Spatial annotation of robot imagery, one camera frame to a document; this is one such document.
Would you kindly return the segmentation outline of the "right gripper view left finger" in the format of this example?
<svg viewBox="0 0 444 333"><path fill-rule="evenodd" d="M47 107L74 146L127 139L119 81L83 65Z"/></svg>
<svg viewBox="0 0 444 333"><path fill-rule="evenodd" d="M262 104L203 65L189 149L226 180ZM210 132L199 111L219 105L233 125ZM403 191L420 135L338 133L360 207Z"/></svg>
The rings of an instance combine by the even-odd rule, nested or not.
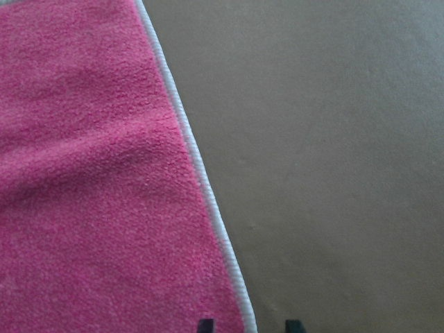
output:
<svg viewBox="0 0 444 333"><path fill-rule="evenodd" d="M214 333L214 319L202 318L198 322L197 333Z"/></svg>

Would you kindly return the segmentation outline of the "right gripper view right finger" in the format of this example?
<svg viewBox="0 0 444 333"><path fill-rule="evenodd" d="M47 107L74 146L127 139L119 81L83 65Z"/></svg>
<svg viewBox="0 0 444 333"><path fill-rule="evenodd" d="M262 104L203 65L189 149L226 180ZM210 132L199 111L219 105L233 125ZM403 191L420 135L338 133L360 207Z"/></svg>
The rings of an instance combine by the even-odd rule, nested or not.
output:
<svg viewBox="0 0 444 333"><path fill-rule="evenodd" d="M305 326L299 320L285 320L285 333L305 333Z"/></svg>

